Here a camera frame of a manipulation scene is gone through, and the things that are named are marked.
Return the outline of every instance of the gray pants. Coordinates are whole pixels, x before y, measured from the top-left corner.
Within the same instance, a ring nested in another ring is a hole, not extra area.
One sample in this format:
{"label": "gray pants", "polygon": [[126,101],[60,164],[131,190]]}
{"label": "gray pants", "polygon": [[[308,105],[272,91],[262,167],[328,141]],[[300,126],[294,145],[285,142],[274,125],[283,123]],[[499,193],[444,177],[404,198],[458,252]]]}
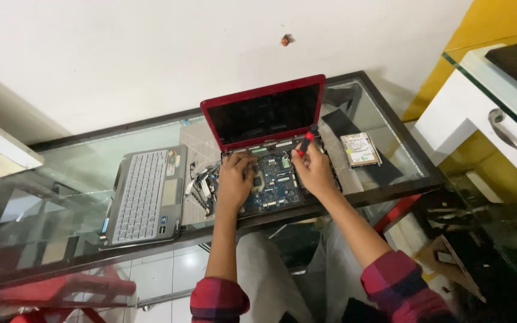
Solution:
{"label": "gray pants", "polygon": [[[326,272],[327,323],[341,320],[348,298],[374,306],[360,282],[362,268],[334,221],[323,229],[307,271]],[[278,322],[284,312],[301,323],[314,321],[278,248],[260,232],[239,240],[237,275],[239,285],[250,299],[250,310],[241,316],[241,322]]]}

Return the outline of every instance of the laptop screen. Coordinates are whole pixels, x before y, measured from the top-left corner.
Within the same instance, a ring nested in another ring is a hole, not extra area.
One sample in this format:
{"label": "laptop screen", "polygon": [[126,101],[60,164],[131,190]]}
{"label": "laptop screen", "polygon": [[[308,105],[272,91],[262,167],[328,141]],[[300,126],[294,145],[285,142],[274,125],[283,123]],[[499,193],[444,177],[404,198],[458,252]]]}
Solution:
{"label": "laptop screen", "polygon": [[309,127],[320,84],[227,103],[208,109],[223,145]]}

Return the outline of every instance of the hand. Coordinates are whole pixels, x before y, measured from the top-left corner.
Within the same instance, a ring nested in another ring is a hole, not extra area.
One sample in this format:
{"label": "hand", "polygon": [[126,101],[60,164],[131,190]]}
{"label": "hand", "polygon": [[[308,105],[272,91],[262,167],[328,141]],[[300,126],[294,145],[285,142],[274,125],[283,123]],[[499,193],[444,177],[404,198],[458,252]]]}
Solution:
{"label": "hand", "polygon": [[292,163],[306,189],[318,199],[325,194],[338,191],[334,185],[328,156],[320,152],[313,142],[308,145],[308,150],[302,158],[298,155],[298,149],[300,144],[292,150]]}
{"label": "hand", "polygon": [[[255,172],[252,164],[257,158],[245,153],[235,153],[223,158],[219,170],[219,191],[217,192],[217,209],[225,213],[238,213],[242,204],[247,200],[250,189],[253,187]],[[243,179],[242,172],[247,170],[247,177]]]}

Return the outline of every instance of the black table frame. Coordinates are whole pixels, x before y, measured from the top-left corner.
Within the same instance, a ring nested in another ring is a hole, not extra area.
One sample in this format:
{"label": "black table frame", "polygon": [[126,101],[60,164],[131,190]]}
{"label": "black table frame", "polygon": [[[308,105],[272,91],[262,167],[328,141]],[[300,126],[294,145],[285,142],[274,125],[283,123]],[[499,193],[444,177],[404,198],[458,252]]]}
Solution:
{"label": "black table frame", "polygon": [[[380,94],[376,86],[371,82],[370,78],[364,71],[358,71],[337,77],[329,77],[326,83],[334,83],[342,80],[358,77],[366,86],[368,94],[377,105],[384,118],[390,124],[396,133],[396,136],[406,146],[406,149],[414,160],[419,161],[428,173],[425,178],[408,180],[393,184],[387,187],[379,187],[366,190],[360,193],[348,194],[346,198],[355,208],[373,205],[381,202],[391,201],[393,199],[403,198],[406,196],[425,193],[427,191],[444,186],[446,177],[435,167],[426,153],[420,148],[416,140],[412,137],[406,126],[398,118],[397,114],[390,107],[384,97]],[[69,136],[57,140],[51,140],[44,143],[33,144],[30,148],[36,152],[50,150],[59,147],[65,147],[76,143],[85,142],[95,138],[113,136],[128,131],[135,131],[142,128],[153,127],[157,124],[167,123],[172,120],[181,120],[184,117],[200,112],[199,108],[190,109],[183,112],[172,113],[161,117],[150,118],[143,121],[137,121],[126,125],[101,129],[82,135]],[[5,208],[6,203],[2,203],[1,210]],[[237,222],[237,234],[239,236],[253,231],[282,226],[309,218],[326,215],[324,207],[318,202],[310,202],[305,205],[296,206],[294,208],[272,211],[258,217],[242,218]],[[120,263],[122,261],[133,260],[145,256],[155,255],[157,253],[171,251],[187,246],[207,243],[212,239],[212,226],[185,231],[181,233],[179,238],[171,242],[160,242],[144,244],[139,246],[130,246],[128,248],[111,249],[97,252],[91,255],[77,256],[69,261],[57,261],[48,263],[38,267],[19,269],[9,274],[0,275],[0,289],[5,287],[18,286],[25,283],[32,283],[50,279],[53,277],[72,274],[98,267],[104,267],[111,264]]]}

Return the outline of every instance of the red plaid shirt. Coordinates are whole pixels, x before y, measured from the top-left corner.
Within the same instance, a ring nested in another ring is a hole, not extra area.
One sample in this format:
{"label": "red plaid shirt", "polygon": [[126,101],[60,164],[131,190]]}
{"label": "red plaid shirt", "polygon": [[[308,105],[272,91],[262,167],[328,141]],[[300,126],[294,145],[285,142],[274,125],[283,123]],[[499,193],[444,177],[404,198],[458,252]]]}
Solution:
{"label": "red plaid shirt", "polygon": [[[364,269],[360,279],[368,299],[377,303],[391,322],[457,322],[421,275],[422,268],[410,257],[391,251]],[[193,322],[238,322],[249,308],[249,298],[241,287],[220,278],[203,278],[191,294]]]}

